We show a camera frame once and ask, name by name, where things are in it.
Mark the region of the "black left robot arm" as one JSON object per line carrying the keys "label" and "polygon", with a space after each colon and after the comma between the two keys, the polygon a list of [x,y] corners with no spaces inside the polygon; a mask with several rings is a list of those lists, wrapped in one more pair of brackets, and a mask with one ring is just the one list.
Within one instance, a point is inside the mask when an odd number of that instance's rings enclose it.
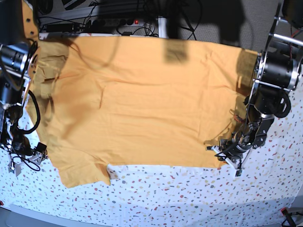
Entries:
{"label": "black left robot arm", "polygon": [[207,147],[216,152],[219,161],[241,160],[250,149],[262,147],[274,118],[285,118],[291,110],[288,94],[294,91],[303,75],[303,43],[276,33],[280,22],[303,30],[303,2],[285,0],[276,10],[263,53],[258,54],[250,95],[245,98],[245,120],[229,139],[218,146]]}

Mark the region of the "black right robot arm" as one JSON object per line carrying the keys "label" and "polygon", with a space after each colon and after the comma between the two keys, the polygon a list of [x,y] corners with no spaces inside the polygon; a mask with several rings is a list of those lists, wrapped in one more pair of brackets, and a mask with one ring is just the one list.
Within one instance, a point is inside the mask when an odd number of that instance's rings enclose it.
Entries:
{"label": "black right robot arm", "polygon": [[[34,94],[28,89],[36,72],[38,43],[25,35],[24,23],[37,24],[37,1],[27,3],[32,17],[23,18],[22,1],[0,2],[0,147],[20,156],[32,156],[46,149],[39,144],[32,149],[26,135],[34,132],[40,123],[40,111]],[[33,128],[22,130],[18,121],[22,117],[26,96],[30,95],[36,108],[37,120]]]}

